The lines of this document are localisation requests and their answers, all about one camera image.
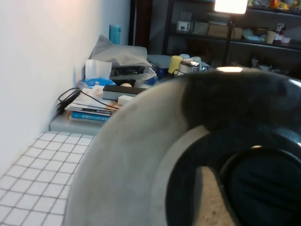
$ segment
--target white tile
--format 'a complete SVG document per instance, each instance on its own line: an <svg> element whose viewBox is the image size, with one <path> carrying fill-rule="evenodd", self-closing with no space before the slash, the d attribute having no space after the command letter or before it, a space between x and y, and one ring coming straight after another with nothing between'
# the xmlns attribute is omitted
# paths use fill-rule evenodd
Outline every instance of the white tile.
<svg viewBox="0 0 301 226"><path fill-rule="evenodd" d="M74 149L72 150L72 153L84 154L87 148L87 146L75 145Z"/></svg>
<svg viewBox="0 0 301 226"><path fill-rule="evenodd" d="M70 136L71 136L71 137L81 137L82 134L79 134L79 133L71 133Z"/></svg>
<svg viewBox="0 0 301 226"><path fill-rule="evenodd" d="M10 189L11 186L17 181L16 178L12 178L9 176L4 176L2 177L2 179L0 180L0 188L3 189Z"/></svg>
<svg viewBox="0 0 301 226"><path fill-rule="evenodd" d="M49 214L43 226L60 226L63 222L63 216Z"/></svg>
<svg viewBox="0 0 301 226"><path fill-rule="evenodd" d="M41 170L39 170L39 169L28 168L25 171L25 173L21 176L21 178L27 179L27 180L35 180L40 173L41 173Z"/></svg>
<svg viewBox="0 0 301 226"><path fill-rule="evenodd" d="M62 143L51 141L46 147L47 150L57 151L62 146Z"/></svg>
<svg viewBox="0 0 301 226"><path fill-rule="evenodd" d="M83 138L90 138L90 139L93 139L93 138L94 138L94 136L90 136L90 135L83 135L82 137L83 137Z"/></svg>
<svg viewBox="0 0 301 226"><path fill-rule="evenodd" d="M33 206L36 204L37 200L39 199L38 196L25 194L16 205L16 207L26 210L31 210Z"/></svg>
<svg viewBox="0 0 301 226"><path fill-rule="evenodd" d="M0 199L3 197L3 195L6 193L5 190L0 189Z"/></svg>
<svg viewBox="0 0 301 226"><path fill-rule="evenodd" d="M69 152L70 153L74 147L75 147L75 145L72 145L72 144L63 144L60 147L59 151L61 151L61 152Z"/></svg>
<svg viewBox="0 0 301 226"><path fill-rule="evenodd" d="M49 184L44 191L43 196L58 198L63 188L63 185Z"/></svg>
<svg viewBox="0 0 301 226"><path fill-rule="evenodd" d="M60 134L60 135L65 135L65 136L69 136L71 133L67 133L67 132L59 132L58 134Z"/></svg>
<svg viewBox="0 0 301 226"><path fill-rule="evenodd" d="M33 210L41 212L49 212L55 203L54 198L40 197Z"/></svg>
<svg viewBox="0 0 301 226"><path fill-rule="evenodd" d="M63 164L63 162L61 162L61 161L51 160L45 167L45 170L58 171L62 164Z"/></svg>
<svg viewBox="0 0 301 226"><path fill-rule="evenodd" d="M42 151L43 151L42 149L31 147L24 155L36 158Z"/></svg>
<svg viewBox="0 0 301 226"><path fill-rule="evenodd" d="M66 206L66 200L58 199L53 206L51 213L64 214Z"/></svg>
<svg viewBox="0 0 301 226"><path fill-rule="evenodd" d="M28 210L13 209L13 211L11 211L9 216L5 219L4 223L9 225L21 225L28 213Z"/></svg>
<svg viewBox="0 0 301 226"><path fill-rule="evenodd" d="M43 170L36 180L49 183L54 176L55 172Z"/></svg>
<svg viewBox="0 0 301 226"><path fill-rule="evenodd" d="M16 192L7 192L6 195L1 199L0 205L14 207L21 199L22 194Z"/></svg>
<svg viewBox="0 0 301 226"><path fill-rule="evenodd" d="M68 138L68 136L66 136L66 135L60 135L60 134L58 134L58 135L56 135L55 138L53 138L52 141L63 143L67 138Z"/></svg>
<svg viewBox="0 0 301 226"><path fill-rule="evenodd" d="M41 136L44 135L45 132L41 132L38 136L37 136L37 139L39 139Z"/></svg>
<svg viewBox="0 0 301 226"><path fill-rule="evenodd" d="M36 159L31 165L31 168L35 168L35 169L44 169L44 167L47 165L47 163L49 162L49 160L45 160L45 159Z"/></svg>
<svg viewBox="0 0 301 226"><path fill-rule="evenodd" d="M24 193L29 188L29 186L31 184L32 184L32 182L29 181L29 180L19 179L15 183L15 185L11 188L11 190L14 191L14 192L22 192L22 193Z"/></svg>
<svg viewBox="0 0 301 226"><path fill-rule="evenodd" d="M12 176L12 177L20 177L22 175L22 173L24 173L24 171L27 168L24 166L13 166L7 173L6 175L8 176Z"/></svg>
<svg viewBox="0 0 301 226"><path fill-rule="evenodd" d="M70 177L69 180L68 180L67 185L72 185L72 182L73 182L73 180L74 180L74 176L75 176L75 174L72 174L72 175L71 175L71 177Z"/></svg>
<svg viewBox="0 0 301 226"><path fill-rule="evenodd" d="M56 152L56 154L53 156L52 160L56 161L65 161L68 157L69 153L67 152Z"/></svg>
<svg viewBox="0 0 301 226"><path fill-rule="evenodd" d="M90 143L91 143L91 141L92 141L92 139L91 138L81 138L81 139L79 139L79 141L78 141L78 145L84 145L84 146L89 146L90 145Z"/></svg>
<svg viewBox="0 0 301 226"><path fill-rule="evenodd" d="M22 156L17 162L16 165L29 167L30 164L35 160L35 158Z"/></svg>
<svg viewBox="0 0 301 226"><path fill-rule="evenodd" d="M69 162L64 162L64 164L62 165L62 167L60 168L60 172L62 173L73 173L75 168L76 168L77 164L75 163L69 163Z"/></svg>
<svg viewBox="0 0 301 226"><path fill-rule="evenodd" d="M68 137L65 143L76 144L79 141L80 137Z"/></svg>
<svg viewBox="0 0 301 226"><path fill-rule="evenodd" d="M40 226L46 218L46 213L31 212L22 226Z"/></svg>
<svg viewBox="0 0 301 226"><path fill-rule="evenodd" d="M44 150L40 155L39 159L52 159L52 157L55 155L55 151L50 151L50 150Z"/></svg>
<svg viewBox="0 0 301 226"><path fill-rule="evenodd" d="M70 186L65 186L62 193L60 194L60 199L67 199L70 191Z"/></svg>
<svg viewBox="0 0 301 226"><path fill-rule="evenodd" d="M51 183L65 185L70 177L69 173L57 173Z"/></svg>
<svg viewBox="0 0 301 226"><path fill-rule="evenodd" d="M46 189L47 185L48 185L47 183L43 183L43 182L34 182L30 186L30 188L27 190L26 193L35 194L35 195L42 195L42 193Z"/></svg>
<svg viewBox="0 0 301 226"><path fill-rule="evenodd" d="M34 143L33 147L44 149L48 144L49 144L49 141L37 140L37 142Z"/></svg>
<svg viewBox="0 0 301 226"><path fill-rule="evenodd" d="M33 145L34 145L34 143L36 143L36 142L37 142L37 140L38 140L38 139L34 139L34 140L33 140L33 141L30 143L29 147L33 146Z"/></svg>
<svg viewBox="0 0 301 226"><path fill-rule="evenodd" d="M71 153L66 159L66 162L79 163L82 157L83 157L82 154Z"/></svg>
<svg viewBox="0 0 301 226"><path fill-rule="evenodd" d="M4 219L4 217L10 212L10 207L0 206L0 222Z"/></svg>
<svg viewBox="0 0 301 226"><path fill-rule="evenodd" d="M52 133L44 133L39 139L51 141L55 137L55 134Z"/></svg>

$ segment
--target light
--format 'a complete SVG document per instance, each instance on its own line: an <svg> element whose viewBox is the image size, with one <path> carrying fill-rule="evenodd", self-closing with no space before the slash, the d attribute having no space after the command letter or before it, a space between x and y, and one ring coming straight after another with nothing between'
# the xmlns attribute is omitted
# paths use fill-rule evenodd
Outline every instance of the light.
<svg viewBox="0 0 301 226"><path fill-rule="evenodd" d="M216 70L222 72L241 72L243 69L241 67L218 67Z"/></svg>
<svg viewBox="0 0 301 226"><path fill-rule="evenodd" d="M216 12L244 14L248 0L215 0Z"/></svg>

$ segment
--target small box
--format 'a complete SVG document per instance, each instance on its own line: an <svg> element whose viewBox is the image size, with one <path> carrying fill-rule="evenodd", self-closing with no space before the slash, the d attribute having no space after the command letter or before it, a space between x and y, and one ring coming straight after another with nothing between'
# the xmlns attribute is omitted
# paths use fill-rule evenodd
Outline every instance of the small box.
<svg viewBox="0 0 301 226"><path fill-rule="evenodd" d="M207 35L208 27L209 27L209 23L203 23L203 22L196 21L194 23L193 33L199 34L199 35Z"/></svg>
<svg viewBox="0 0 301 226"><path fill-rule="evenodd" d="M239 27L235 27L232 31L232 39L241 39L241 36L243 34L243 30ZM215 36L220 38L227 38L228 35L228 26L226 25L216 25L216 24L210 24L209 30L208 30L209 36Z"/></svg>

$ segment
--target shelf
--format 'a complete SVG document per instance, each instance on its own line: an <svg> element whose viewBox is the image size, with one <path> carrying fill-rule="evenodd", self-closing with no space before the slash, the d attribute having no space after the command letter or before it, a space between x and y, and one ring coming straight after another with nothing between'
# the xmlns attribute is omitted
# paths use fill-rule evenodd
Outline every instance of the shelf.
<svg viewBox="0 0 301 226"><path fill-rule="evenodd" d="M219 42L226 42L226 38L219 38L214 36L208 36L208 35L198 35L193 34L190 32L170 32L169 35L172 36L179 36L184 38L193 38L193 39L200 39L205 41L219 41ZM288 44L267 44L265 42L259 42L259 41L250 41L250 40L244 40L244 39L231 39L231 43L235 44L242 44L242 45L251 45L251 46L261 46L266 48L277 48L277 49L287 49L287 50L293 50L293 51L301 51L301 43L291 40Z"/></svg>
<svg viewBox="0 0 301 226"><path fill-rule="evenodd" d="M212 4L212 5L214 4L214 1L211 0L174 0L174 1L190 2L190 3L197 3L197 4ZM247 12L273 13L273 14L279 14L284 16L301 16L301 13L297 13L297 12L284 11L281 9L253 7L253 6L248 6Z"/></svg>

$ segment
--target grout line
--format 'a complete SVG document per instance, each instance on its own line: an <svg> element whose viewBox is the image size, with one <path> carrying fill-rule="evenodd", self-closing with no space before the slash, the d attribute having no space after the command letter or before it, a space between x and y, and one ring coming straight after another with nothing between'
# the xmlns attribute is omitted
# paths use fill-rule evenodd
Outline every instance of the grout line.
<svg viewBox="0 0 301 226"><path fill-rule="evenodd" d="M49 142L49 144L50 144L51 142L53 142L53 139L56 137L56 135L55 135L50 141L47 140L47 141ZM66 140L67 140L69 137L79 137L79 136L71 136L71 134L70 134L70 135L67 136ZM79 137L78 141L77 141L75 144L71 144L71 145L74 145L74 147L72 148L72 150L71 150L70 152L65 152L65 151L60 151L60 150L59 150L59 149L62 147L63 144L70 144L70 143L66 143L66 142L58 142L58 143L61 143L61 146L60 146L56 151L55 151L55 150L52 150L52 151L54 151L54 152L56 152L56 153L57 153L57 152L68 153L68 155L67 155L65 161L53 160L53 157L55 156L55 154L51 157L51 159L39 158L39 156L43 153L44 150L48 150L48 149L46 149L46 147L47 147L49 144L48 144L44 149L38 148L38 149L40 149L40 150L42 150L42 151L37 155L37 157L32 157L32 156L26 155L27 151L28 151L31 147L33 147L33 145L34 145L38 140L42 140L42 139L39 139L39 138L36 139L36 142L34 142L34 143L33 143L33 144L32 144L32 145L24 152L24 154L21 155L21 157L16 161L16 163L22 158L22 156L31 157L31 158L34 158L35 160L36 160L36 159L47 160L48 162L47 162L47 164L45 164L45 166L44 166L42 169L38 169L38 168L31 167L31 165L35 162L35 160L32 161L32 162L30 163L29 166L22 166L22 165L18 165L18 164L15 163L15 164L13 164L13 165L6 171L6 173L1 177L1 178L3 178L4 176L12 177L12 178L15 178L16 181L9 187L9 189L3 189L3 188L0 188L1 190L5 191L4 195L0 198L0 201L1 201L1 200L2 200L9 192L14 192L14 193L22 194L22 195L21 195L21 197L17 200L17 202L15 203L14 207L6 206L6 205L0 204L0 206L4 206L4 207L9 207L9 208L11 208L11 210L6 214L6 216L3 218L3 220L2 220L0 223L3 223L3 222L8 218L8 216L11 214L11 212L12 212L14 209L29 211L28 214L26 215L26 217L24 218L24 220L22 221L22 223L21 223L20 226L23 225L23 223L27 220L28 216L29 216L30 213L32 213L32 212L46 213L46 217L45 217L45 219L42 221L41 225L43 225L43 224L45 223L45 221L46 221L47 217L49 216L49 214L58 215L58 216L63 216L63 219L64 219L64 214L51 213L51 211L52 211L52 209L54 208L54 206L55 206L55 204L56 204L56 202L57 202L58 200L66 200L66 202L65 202L65 207L67 206L68 196L67 196L67 198L60 198L60 196L62 195L63 191L64 191L67 187L69 187L68 193L70 192L71 185L68 185L68 183L69 183L69 181L71 180L71 178L75 175L75 171L77 170L80 161L82 160L84 154L86 153L88 147L89 147L90 144L91 144L91 142L90 142L90 144L89 144L88 146L87 146L87 145L79 145L78 142L80 141L80 139L81 139L82 137L83 137L83 135L81 135L81 136ZM77 145L86 147L86 150L84 151L84 153L73 153L73 150L74 150L74 148L75 148ZM80 155L81 155L81 158L80 158L80 160L79 160L77 163L76 163L76 162L67 161L68 157L69 157L72 153L73 153L73 154L80 154ZM46 167L51 161L62 162L62 165L58 168L58 170L46 170L45 167ZM72 163L72 164L76 164L76 166L75 166L74 170L73 170L71 173L69 173L69 172L68 172L68 173L67 173L67 172L60 172L60 169L62 168L62 166L64 165L64 163ZM14 177L14 176L7 175L7 173L8 173L8 172L12 169L12 167L14 167L14 166L22 166L22 167L24 167L24 168L26 168L26 169L24 170L24 172L23 172L19 177ZM36 178L35 178L34 180L22 178L23 174L24 174L28 169L36 169L36 170L39 170L39 171L40 171L39 174L36 176ZM52 177L52 179L50 180L50 182L37 181L37 178L40 176L40 174L41 174L43 171L55 172L55 174L54 174L54 176ZM64 174L68 174L68 175L69 175L69 178L68 178L68 180L66 181L65 184L53 183L53 180L54 180L55 176L56 176L58 173L64 173ZM19 180L30 181L31 184L28 186L28 188L27 188L24 192L16 192L16 191L12 191L11 188L12 188ZM29 194L29 193L27 193L28 190L30 189L30 187L33 185L34 182L40 182L40 183L47 184L47 186L45 187L45 189L42 191L41 195L37 195L37 194ZM45 193L45 191L47 190L47 188L49 187L50 184L54 184L54 185L58 185L58 186L62 186L62 187L63 187L62 190L60 191L60 193L59 193L56 197L53 197L53 196L45 196L45 195L43 195L43 194ZM35 197L38 197L38 199L36 200L36 202L35 202L34 205L32 206L32 209L31 209L31 210L29 210L29 209L22 209L22 208L16 207L17 204L21 201L21 199L24 197L25 194L31 195L31 196L35 196ZM38 203L38 201L40 200L41 197L55 199L53 205L50 207L50 209L49 209L48 212L33 210L34 207L37 205L37 203Z"/></svg>

